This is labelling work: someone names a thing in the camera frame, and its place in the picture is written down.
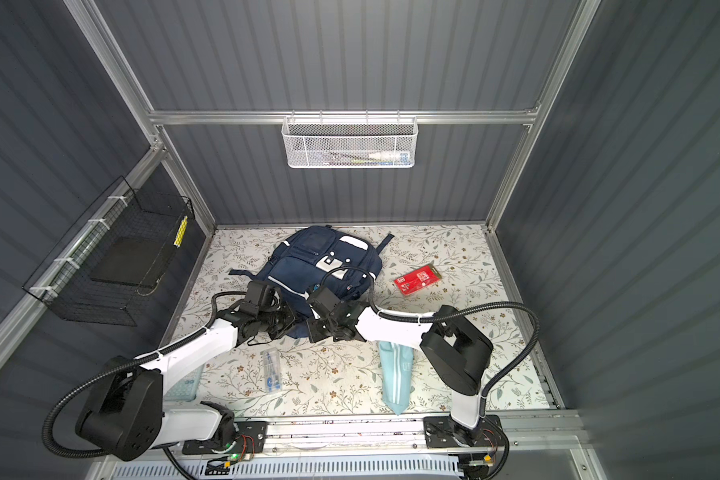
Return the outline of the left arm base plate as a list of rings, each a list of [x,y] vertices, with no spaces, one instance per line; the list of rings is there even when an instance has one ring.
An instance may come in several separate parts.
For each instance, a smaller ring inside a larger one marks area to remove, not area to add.
[[[269,424],[265,421],[235,421],[221,426],[208,440],[185,441],[184,455],[258,454],[263,451]]]

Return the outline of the navy blue student backpack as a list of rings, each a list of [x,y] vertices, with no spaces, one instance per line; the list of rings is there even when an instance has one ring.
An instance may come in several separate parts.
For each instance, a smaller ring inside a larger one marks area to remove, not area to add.
[[[232,269],[229,274],[278,285],[296,315],[287,335],[306,338],[307,320],[313,317],[307,298],[314,287],[324,282],[341,300],[359,299],[379,276],[381,252],[393,238],[389,233],[374,246],[331,226],[313,225],[281,241],[258,273]]]

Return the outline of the red card pack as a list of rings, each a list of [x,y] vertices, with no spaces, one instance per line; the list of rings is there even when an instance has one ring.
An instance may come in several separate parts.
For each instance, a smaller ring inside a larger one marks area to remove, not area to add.
[[[394,280],[394,284],[403,296],[412,295],[424,288],[440,282],[442,275],[433,264],[419,267]]]

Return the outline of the light blue pencil pouch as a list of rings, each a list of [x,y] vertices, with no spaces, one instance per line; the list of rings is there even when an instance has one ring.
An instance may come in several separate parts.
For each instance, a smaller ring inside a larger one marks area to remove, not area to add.
[[[382,400],[396,415],[410,404],[414,350],[411,347],[380,341],[378,350],[382,368]]]

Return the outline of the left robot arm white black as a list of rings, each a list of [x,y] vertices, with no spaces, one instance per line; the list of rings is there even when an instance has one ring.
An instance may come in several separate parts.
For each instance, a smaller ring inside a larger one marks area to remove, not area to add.
[[[117,358],[113,373],[96,381],[75,426],[76,434],[125,461],[184,441],[212,441],[226,454],[244,445],[234,413],[213,402],[168,407],[171,388],[213,358],[265,332],[276,339],[296,321],[282,290],[252,281],[232,292],[225,309],[211,305],[211,317],[195,332],[133,361]]]

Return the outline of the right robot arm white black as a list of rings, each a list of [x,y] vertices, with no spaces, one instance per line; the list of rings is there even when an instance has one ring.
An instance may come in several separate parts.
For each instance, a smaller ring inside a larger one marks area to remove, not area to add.
[[[421,351],[451,390],[450,435],[459,446],[479,441],[480,391],[493,346],[459,310],[394,313],[368,300],[341,300],[325,286],[315,288],[307,304],[336,340],[387,341]]]

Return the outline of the clear plastic ruler set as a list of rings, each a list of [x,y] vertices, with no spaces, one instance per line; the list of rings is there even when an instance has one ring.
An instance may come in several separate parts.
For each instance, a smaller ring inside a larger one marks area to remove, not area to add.
[[[263,380],[267,393],[279,393],[282,390],[280,352],[268,349],[260,354]]]

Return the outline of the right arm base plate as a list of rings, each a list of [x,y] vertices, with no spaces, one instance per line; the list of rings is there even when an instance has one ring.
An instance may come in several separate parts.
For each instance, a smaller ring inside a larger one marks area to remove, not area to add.
[[[504,447],[508,440],[496,415],[485,415],[474,428],[464,427],[450,416],[427,416],[422,419],[426,445],[430,449]]]

